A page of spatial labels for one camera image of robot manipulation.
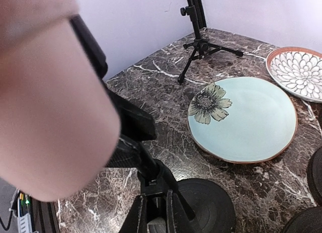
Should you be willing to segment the cream pink microphone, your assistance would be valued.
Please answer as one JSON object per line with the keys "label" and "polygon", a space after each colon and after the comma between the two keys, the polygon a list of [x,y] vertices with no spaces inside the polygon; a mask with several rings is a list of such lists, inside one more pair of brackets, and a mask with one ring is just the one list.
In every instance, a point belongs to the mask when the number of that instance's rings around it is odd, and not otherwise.
{"label": "cream pink microphone", "polygon": [[1,0],[1,177],[40,201],[83,189],[120,136],[76,14],[76,0]]}

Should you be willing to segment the black stand of cream microphone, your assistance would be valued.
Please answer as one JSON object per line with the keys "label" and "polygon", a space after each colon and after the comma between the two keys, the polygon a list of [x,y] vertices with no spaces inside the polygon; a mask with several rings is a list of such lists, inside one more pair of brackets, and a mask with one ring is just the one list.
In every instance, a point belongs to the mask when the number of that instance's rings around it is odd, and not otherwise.
{"label": "black stand of cream microphone", "polygon": [[147,197],[147,232],[166,232],[167,192],[172,190],[195,213],[195,232],[234,232],[236,215],[231,198],[214,182],[192,178],[177,181],[171,170],[152,158],[143,142],[156,139],[153,117],[106,90],[121,118],[121,135],[109,168],[135,168],[140,181],[140,194]]}

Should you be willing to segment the tripod stand of glitter microphone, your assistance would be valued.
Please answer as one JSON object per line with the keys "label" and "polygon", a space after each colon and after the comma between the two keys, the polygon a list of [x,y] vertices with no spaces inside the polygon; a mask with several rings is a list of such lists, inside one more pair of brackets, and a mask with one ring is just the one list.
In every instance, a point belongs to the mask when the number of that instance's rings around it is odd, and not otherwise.
{"label": "tripod stand of glitter microphone", "polygon": [[183,71],[178,76],[178,83],[181,85],[184,82],[186,72],[192,61],[197,59],[203,59],[209,55],[217,53],[221,50],[227,51],[235,54],[238,57],[242,57],[244,53],[239,50],[230,49],[227,47],[222,47],[220,45],[212,44],[206,39],[202,38],[200,34],[199,21],[198,21],[198,13],[196,9],[196,2],[194,0],[187,0],[188,5],[184,8],[180,8],[180,13],[182,16],[189,16],[194,30],[195,39],[191,43],[187,43],[183,45],[184,49],[189,47],[193,47],[194,50],[190,55],[186,66]]}

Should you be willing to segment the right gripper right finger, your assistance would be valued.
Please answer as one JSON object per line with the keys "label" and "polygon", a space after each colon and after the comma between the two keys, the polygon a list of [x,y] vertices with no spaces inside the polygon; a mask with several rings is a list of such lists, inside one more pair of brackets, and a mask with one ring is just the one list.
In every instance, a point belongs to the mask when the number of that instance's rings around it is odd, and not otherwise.
{"label": "right gripper right finger", "polygon": [[195,213],[184,200],[182,204],[180,197],[172,190],[167,192],[166,199],[166,232],[195,232],[192,220]]}

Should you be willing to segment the black stand of purple microphone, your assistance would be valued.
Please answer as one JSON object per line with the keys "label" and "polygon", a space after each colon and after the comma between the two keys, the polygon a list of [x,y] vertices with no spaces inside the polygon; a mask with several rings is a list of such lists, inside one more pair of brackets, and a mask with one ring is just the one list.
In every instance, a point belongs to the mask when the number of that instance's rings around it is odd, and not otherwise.
{"label": "black stand of purple microphone", "polygon": [[321,206],[321,147],[311,156],[306,173],[312,197]]}

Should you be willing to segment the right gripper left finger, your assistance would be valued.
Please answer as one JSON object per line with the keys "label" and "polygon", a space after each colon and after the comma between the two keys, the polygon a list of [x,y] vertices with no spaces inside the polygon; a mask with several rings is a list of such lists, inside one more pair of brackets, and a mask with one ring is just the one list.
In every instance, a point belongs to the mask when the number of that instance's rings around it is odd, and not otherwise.
{"label": "right gripper left finger", "polygon": [[147,233],[147,197],[135,197],[120,233]]}

